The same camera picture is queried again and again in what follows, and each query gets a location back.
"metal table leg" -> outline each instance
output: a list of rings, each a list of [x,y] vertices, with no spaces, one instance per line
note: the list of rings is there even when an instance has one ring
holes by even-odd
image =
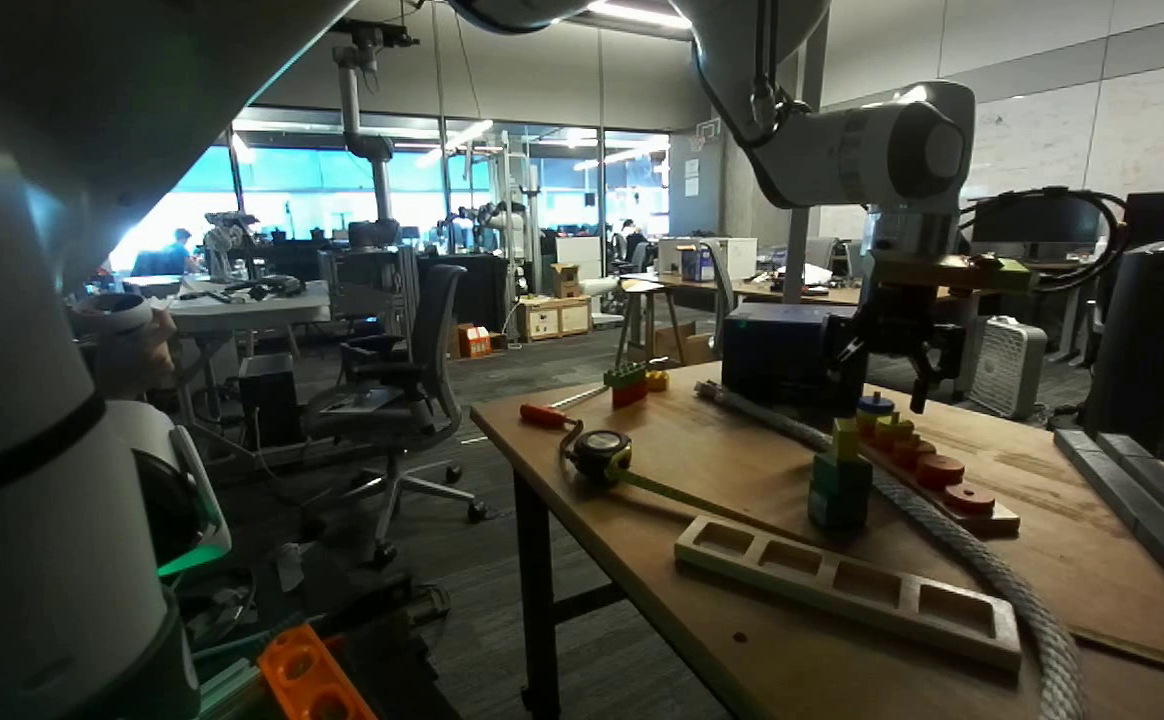
[[[527,689],[523,705],[533,718],[559,718],[558,694],[558,633],[552,633],[552,549],[548,549],[548,510],[527,490],[519,472],[512,472],[515,502],[515,569],[523,594],[523,646],[527,646]]]

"person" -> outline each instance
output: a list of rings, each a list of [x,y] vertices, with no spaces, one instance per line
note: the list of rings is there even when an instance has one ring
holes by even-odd
[[[168,276],[187,276],[193,274],[187,242],[193,242],[193,231],[175,229],[174,247],[165,252]]]
[[[187,252],[187,229],[175,229],[174,246],[159,252],[141,252],[133,276],[187,276],[193,252]]]
[[[654,267],[654,246],[648,246],[648,236],[637,229],[634,218],[626,218],[626,225],[620,225],[617,267],[626,267],[626,274],[643,274],[643,267]]]

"cardboard box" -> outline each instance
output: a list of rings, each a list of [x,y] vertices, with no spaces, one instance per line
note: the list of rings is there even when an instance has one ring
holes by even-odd
[[[591,307],[584,298],[519,298],[515,325],[523,340],[579,337],[591,330]]]
[[[494,333],[485,325],[456,325],[456,358],[488,358]]]
[[[579,266],[552,266],[552,289],[558,298],[584,298]]]
[[[686,363],[710,363],[713,360],[710,337],[697,337],[697,325],[679,325],[679,337],[686,337],[686,358],[679,358]],[[672,330],[656,330],[654,333],[654,358],[678,360]]]

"ceiling light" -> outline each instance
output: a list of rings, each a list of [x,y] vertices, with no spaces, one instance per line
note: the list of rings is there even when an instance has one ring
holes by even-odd
[[[426,155],[420,155],[420,168],[435,163],[446,152],[456,152],[456,150],[466,150],[466,144],[488,138],[494,130],[498,130],[498,122],[476,122],[476,123],[469,123],[466,133],[450,138],[446,150],[426,152]]]
[[[613,22],[629,22],[629,24],[656,24],[656,30],[678,30],[687,31],[692,22],[678,15],[678,12],[648,12],[648,10],[629,10],[629,6],[587,6],[591,15],[613,15]]]
[[[629,150],[629,152],[613,152],[613,155],[605,155],[605,163],[626,163],[626,159],[640,159],[640,155],[654,155],[654,152],[664,152],[668,144],[643,144],[643,150]]]

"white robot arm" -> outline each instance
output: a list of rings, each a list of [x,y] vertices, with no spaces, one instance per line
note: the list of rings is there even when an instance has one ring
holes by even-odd
[[[941,259],[972,159],[976,106],[957,85],[914,85],[875,107],[812,113],[776,81],[827,15],[827,0],[672,0],[713,107],[776,208],[874,205],[889,252]],[[452,0],[494,31],[542,31],[584,0]]]
[[[584,0],[452,0],[494,31],[536,31]],[[923,410],[933,367],[937,289],[1000,284],[993,267],[943,266],[957,198],[972,163],[976,100],[959,85],[914,85],[889,106],[812,113],[776,81],[827,12],[827,0],[672,0],[692,22],[692,53],[713,107],[754,159],[776,208],[870,205],[875,267],[863,307],[844,333],[844,363],[861,354],[908,358],[915,367],[914,410]]]

